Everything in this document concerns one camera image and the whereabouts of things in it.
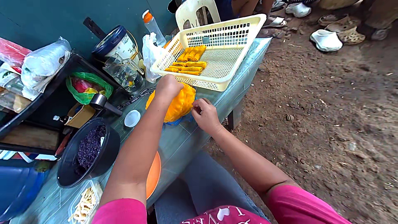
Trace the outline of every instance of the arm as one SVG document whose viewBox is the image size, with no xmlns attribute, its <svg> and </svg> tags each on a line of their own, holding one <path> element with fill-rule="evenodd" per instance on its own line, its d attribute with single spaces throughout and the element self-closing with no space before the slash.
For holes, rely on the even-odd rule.
<svg viewBox="0 0 398 224">
<path fill-rule="evenodd" d="M 268 192 L 278 185 L 298 186 L 278 167 L 243 144 L 219 122 L 216 108 L 207 99 L 193 103 L 192 115 L 199 127 L 210 134 L 239 174 L 265 201 Z"/>
<path fill-rule="evenodd" d="M 120 198 L 137 199 L 146 206 L 146 179 L 159 147 L 163 120 L 182 88 L 173 75 L 160 79 L 153 101 L 120 149 L 100 206 Z"/>
</svg>

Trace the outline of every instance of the white plastic chair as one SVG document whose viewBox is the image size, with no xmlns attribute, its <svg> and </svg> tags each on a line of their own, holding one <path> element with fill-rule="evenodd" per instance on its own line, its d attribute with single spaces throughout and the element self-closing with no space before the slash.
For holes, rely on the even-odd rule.
<svg viewBox="0 0 398 224">
<path fill-rule="evenodd" d="M 187 0 L 181 4 L 176 11 L 176 21 L 178 28 L 183 30 L 184 23 L 187 20 L 189 20 L 191 27 L 200 26 L 199 19 L 196 16 L 196 11 L 200 8 L 203 10 L 205 24 L 207 24 L 205 7 L 207 7 L 209 10 L 214 23 L 221 22 L 214 0 Z"/>
</svg>

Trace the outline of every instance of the spring roll wrapper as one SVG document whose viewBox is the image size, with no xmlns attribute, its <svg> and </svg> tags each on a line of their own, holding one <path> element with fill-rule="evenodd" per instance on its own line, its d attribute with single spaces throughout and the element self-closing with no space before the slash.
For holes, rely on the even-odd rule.
<svg viewBox="0 0 398 224">
<path fill-rule="evenodd" d="M 181 67 L 182 71 L 198 71 L 202 72 L 203 68 L 202 67 Z"/>
<path fill-rule="evenodd" d="M 171 65 L 171 66 L 169 66 L 169 68 L 170 68 L 170 69 L 178 69 L 179 71 L 181 71 L 181 69 L 182 69 L 182 68 L 185 68 L 185 67 L 183 67 L 183 66 L 174 66 L 174 65 Z"/>
<path fill-rule="evenodd" d="M 173 65 L 187 67 L 186 62 L 173 62 Z"/>
<path fill-rule="evenodd" d="M 177 61 L 182 61 L 185 54 L 188 52 L 189 47 L 185 48 L 184 52 L 178 57 Z"/>
<path fill-rule="evenodd" d="M 199 61 L 200 57 L 202 56 L 205 50 L 206 50 L 206 45 L 200 45 L 200 48 L 192 58 L 192 61 Z"/>
<path fill-rule="evenodd" d="M 178 69 L 171 69 L 171 68 L 166 68 L 164 69 L 166 72 L 178 72 Z"/>
<path fill-rule="evenodd" d="M 193 47 L 187 48 L 187 53 L 184 55 L 184 58 L 182 60 L 180 60 L 180 61 L 187 62 L 188 61 L 188 56 L 189 56 L 189 54 L 191 53 L 192 50 L 193 50 Z"/>
<path fill-rule="evenodd" d="M 186 67 L 194 66 L 194 67 L 202 67 L 203 69 L 206 68 L 206 65 L 207 65 L 207 63 L 205 61 L 187 61 L 185 63 Z"/>
<path fill-rule="evenodd" d="M 189 74 L 189 75 L 199 75 L 198 71 L 178 71 L 179 73 Z"/>
<path fill-rule="evenodd" d="M 194 49 L 189 53 L 188 55 L 188 61 L 192 61 L 193 57 L 196 55 L 196 53 L 200 50 L 200 46 L 194 47 Z"/>
</svg>

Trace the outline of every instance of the hand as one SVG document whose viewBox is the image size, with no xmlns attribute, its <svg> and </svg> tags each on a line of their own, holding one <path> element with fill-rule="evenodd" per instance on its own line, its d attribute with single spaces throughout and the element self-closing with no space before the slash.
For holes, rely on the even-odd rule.
<svg viewBox="0 0 398 224">
<path fill-rule="evenodd" d="M 216 108 L 208 99 L 195 100 L 192 105 L 192 116 L 203 131 L 214 136 L 224 128 L 220 124 Z"/>
<path fill-rule="evenodd" d="M 166 75 L 160 79 L 156 86 L 155 98 L 171 102 L 183 88 L 184 85 L 177 82 L 173 75 Z"/>
</svg>

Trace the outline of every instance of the black plastic basin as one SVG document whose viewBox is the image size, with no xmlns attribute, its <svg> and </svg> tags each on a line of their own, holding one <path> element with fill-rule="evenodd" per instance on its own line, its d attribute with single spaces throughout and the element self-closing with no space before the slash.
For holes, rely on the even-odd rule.
<svg viewBox="0 0 398 224">
<path fill-rule="evenodd" d="M 101 149 L 94 163 L 83 175 L 76 172 L 80 165 L 77 160 L 77 152 L 82 141 L 91 129 L 105 125 L 106 134 Z M 66 146 L 58 167 L 58 185 L 62 188 L 72 188 L 86 179 L 91 179 L 104 174 L 115 161 L 120 148 L 119 134 L 105 122 L 103 118 L 95 118 L 87 122 L 73 136 Z"/>
</svg>

